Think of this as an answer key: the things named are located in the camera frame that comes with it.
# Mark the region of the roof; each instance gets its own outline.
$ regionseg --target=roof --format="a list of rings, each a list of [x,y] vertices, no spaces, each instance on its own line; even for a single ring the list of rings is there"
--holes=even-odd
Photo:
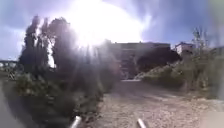
[[[175,45],[175,47],[177,47],[179,45],[195,45],[195,44],[180,42],[179,44]]]

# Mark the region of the sunlight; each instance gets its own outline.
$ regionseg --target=sunlight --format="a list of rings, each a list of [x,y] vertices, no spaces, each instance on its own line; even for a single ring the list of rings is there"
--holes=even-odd
[[[143,25],[124,10],[101,0],[76,0],[64,17],[76,31],[78,45],[139,42]]]

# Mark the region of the sky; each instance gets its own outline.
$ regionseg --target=sky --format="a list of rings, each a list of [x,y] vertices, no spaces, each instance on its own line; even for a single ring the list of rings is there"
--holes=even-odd
[[[66,11],[74,10],[71,7],[74,1],[78,0],[0,0],[0,59],[18,57],[23,45],[25,29],[30,25],[34,15],[43,18],[67,16]],[[137,32],[145,42],[172,45],[180,41],[189,42],[193,38],[192,30],[195,27],[211,26],[207,0],[104,0],[104,2],[123,10],[129,19],[138,21],[142,25],[141,29],[134,29],[136,25],[134,22],[130,22],[130,26],[123,28],[128,31],[140,30]]]

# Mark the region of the gravel road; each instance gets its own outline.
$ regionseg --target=gravel road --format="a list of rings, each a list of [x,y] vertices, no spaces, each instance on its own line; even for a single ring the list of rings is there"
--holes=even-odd
[[[219,101],[186,100],[140,81],[122,81],[104,97],[102,118],[94,128],[137,128],[138,118],[149,128],[223,128],[223,106]]]

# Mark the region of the house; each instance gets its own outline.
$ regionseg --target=house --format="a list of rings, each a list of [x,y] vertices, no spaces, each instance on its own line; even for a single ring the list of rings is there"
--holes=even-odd
[[[194,49],[195,49],[194,44],[185,43],[185,42],[180,42],[179,44],[175,45],[175,48],[174,48],[174,50],[182,57],[185,55],[192,54]]]

